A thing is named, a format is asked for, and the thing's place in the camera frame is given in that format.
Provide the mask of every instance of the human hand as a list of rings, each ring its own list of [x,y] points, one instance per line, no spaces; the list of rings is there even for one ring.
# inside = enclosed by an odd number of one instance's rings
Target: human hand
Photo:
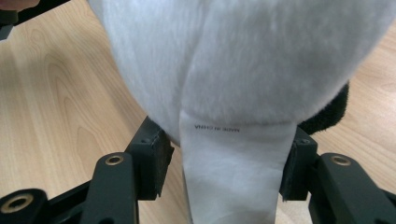
[[[22,11],[28,7],[35,7],[40,0],[0,0],[0,10]]]

